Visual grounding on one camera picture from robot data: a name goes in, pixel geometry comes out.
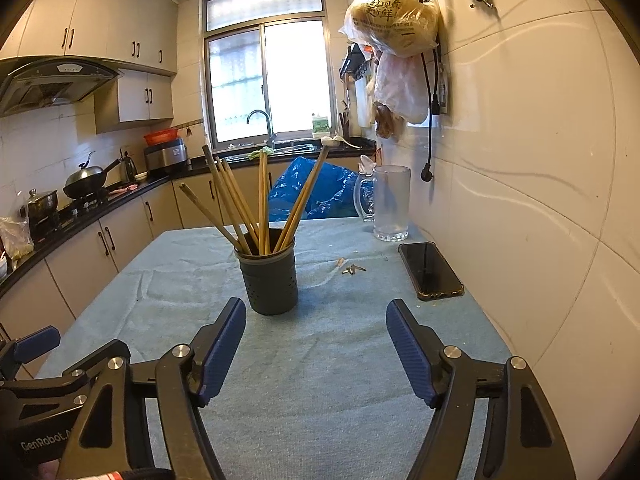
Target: light blue tablecloth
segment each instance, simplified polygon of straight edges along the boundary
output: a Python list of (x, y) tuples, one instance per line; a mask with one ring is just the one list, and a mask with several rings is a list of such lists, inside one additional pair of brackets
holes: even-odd
[[(402, 298), (418, 322), (473, 358), (505, 362), (509, 351), (469, 292), (418, 301), (398, 244), (376, 240), (360, 219), (303, 221), (295, 253), (299, 305), (265, 317), (249, 307), (238, 261), (215, 229), (167, 232), (82, 313), (40, 376), (113, 338), (129, 345), (132, 362), (159, 358), (239, 296), (244, 337), (220, 395), (202, 410), (226, 478), (404, 480), (432, 412), (386, 332), (387, 303)], [(367, 272), (341, 274), (340, 257)], [(167, 466), (157, 406), (148, 404), (156, 462)], [(473, 477), (485, 418), (479, 400), (460, 478)]]

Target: blue gripper pad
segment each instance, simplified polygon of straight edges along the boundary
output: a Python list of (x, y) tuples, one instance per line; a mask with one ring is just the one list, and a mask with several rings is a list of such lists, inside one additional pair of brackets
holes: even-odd
[(204, 362), (202, 386), (196, 395), (201, 406), (205, 406), (213, 397), (220, 393), (220, 388), (222, 388), (222, 384), (225, 382), (231, 361), (233, 361), (236, 355), (236, 350), (244, 333), (244, 327), (246, 326), (246, 308), (244, 307), (244, 303), (238, 298), (232, 298), (229, 300), (229, 303), (231, 303), (232, 300), (236, 300), (236, 304), (232, 307), (232, 311), (228, 315), (226, 323), (220, 331), (220, 335), (215, 343), (213, 343), (211, 351)]
[(21, 364), (30, 363), (59, 344), (60, 332), (54, 326), (47, 326), (15, 342), (14, 360)]
[(431, 379), (431, 365), (394, 301), (386, 306), (386, 329), (414, 394), (430, 404), (437, 395)]

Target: window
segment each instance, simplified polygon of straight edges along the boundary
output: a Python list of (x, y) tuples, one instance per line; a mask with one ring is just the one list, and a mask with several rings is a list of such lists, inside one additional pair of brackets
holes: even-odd
[(311, 137), (312, 114), (333, 123), (323, 0), (206, 0), (205, 52), (217, 148)]

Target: window frame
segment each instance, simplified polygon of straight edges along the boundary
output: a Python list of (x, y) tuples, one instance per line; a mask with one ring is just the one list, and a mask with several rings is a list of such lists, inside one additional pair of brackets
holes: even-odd
[[(211, 0), (202, 0), (202, 30), (203, 30), (203, 49), (204, 49), (204, 65), (205, 65), (205, 84), (206, 84), (206, 104), (207, 104), (207, 121), (209, 123), (209, 131), (211, 132), (211, 144), (213, 150), (227, 150), (234, 148), (242, 148), (243, 146), (259, 145), (267, 139), (267, 128), (265, 125), (264, 134), (253, 137), (243, 137), (241, 139), (231, 140), (218, 140), (218, 134), (216, 130), (216, 118), (215, 107), (213, 104), (213, 95), (211, 87), (211, 70), (210, 70), (210, 57), (209, 57), (209, 43), (213, 40), (219, 40), (227, 36), (232, 36), (242, 32), (248, 32), (251, 30), (258, 30), (260, 32), (260, 54), (262, 58), (262, 84), (263, 84), (263, 96), (264, 96), (264, 111), (271, 115), (271, 107), (269, 105), (269, 85), (267, 82), (267, 65), (266, 65), (266, 42), (264, 27), (269, 25), (281, 25), (283, 23), (297, 23), (297, 22), (309, 22), (309, 21), (321, 21), (322, 32), (324, 35), (324, 52), (326, 56), (326, 69), (329, 83), (329, 101), (331, 110), (331, 131), (335, 131), (337, 124), (337, 105), (336, 105), (336, 92), (335, 82), (333, 75), (333, 67), (330, 58), (329, 49), (329, 24), (326, 15), (326, 1), (321, 0), (322, 10), (315, 10), (309, 12), (292, 12), (289, 14), (279, 14), (277, 16), (268, 16), (266, 18), (258, 18), (255, 20), (248, 20), (246, 22), (236, 23), (233, 25), (227, 25), (226, 27), (217, 28), (216, 30), (207, 31), (207, 6)], [(311, 128), (308, 130), (299, 130), (296, 132), (283, 132), (279, 133), (276, 137), (276, 142), (283, 142), (295, 139), (311, 139)]]

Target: kitchen sink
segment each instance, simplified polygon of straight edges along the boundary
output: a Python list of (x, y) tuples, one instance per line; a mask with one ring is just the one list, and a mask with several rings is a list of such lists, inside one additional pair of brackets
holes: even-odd
[[(309, 153), (318, 150), (318, 147), (314, 144), (297, 144), (293, 146), (284, 146), (282, 148), (277, 148), (274, 150), (274, 155), (296, 155), (298, 153)], [(246, 153), (242, 155), (230, 155), (226, 156), (224, 159), (231, 164), (232, 162), (240, 162), (241, 160), (246, 160)]]

